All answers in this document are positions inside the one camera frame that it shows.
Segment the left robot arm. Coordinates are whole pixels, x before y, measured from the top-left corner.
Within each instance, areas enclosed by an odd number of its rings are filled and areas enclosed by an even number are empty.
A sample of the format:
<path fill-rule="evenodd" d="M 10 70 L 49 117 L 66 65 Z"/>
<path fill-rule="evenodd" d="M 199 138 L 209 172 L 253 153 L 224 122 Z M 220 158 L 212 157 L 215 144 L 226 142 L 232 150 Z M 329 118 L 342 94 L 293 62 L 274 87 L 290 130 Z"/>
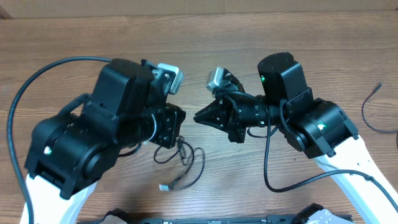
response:
<path fill-rule="evenodd" d="M 39 122 L 25 168 L 22 223 L 74 223 L 103 174 L 145 142 L 173 148 L 185 112 L 167 102 L 184 74 L 176 66 L 105 58 L 94 90 Z"/>

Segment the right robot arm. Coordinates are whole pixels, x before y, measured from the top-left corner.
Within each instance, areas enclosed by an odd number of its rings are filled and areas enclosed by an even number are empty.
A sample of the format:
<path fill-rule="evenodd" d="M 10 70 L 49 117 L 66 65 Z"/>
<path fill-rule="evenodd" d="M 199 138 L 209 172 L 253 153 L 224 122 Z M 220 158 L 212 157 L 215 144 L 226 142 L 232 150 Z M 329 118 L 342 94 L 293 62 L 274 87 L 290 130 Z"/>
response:
<path fill-rule="evenodd" d="M 227 133 L 242 143 L 246 130 L 280 131 L 286 141 L 331 177 L 367 223 L 397 222 L 397 192 L 370 156 L 357 127 L 336 104 L 314 98 L 303 68 L 281 52 L 257 66 L 263 95 L 252 96 L 224 68 L 210 72 L 206 83 L 214 100 L 195 114 L 197 123 Z"/>

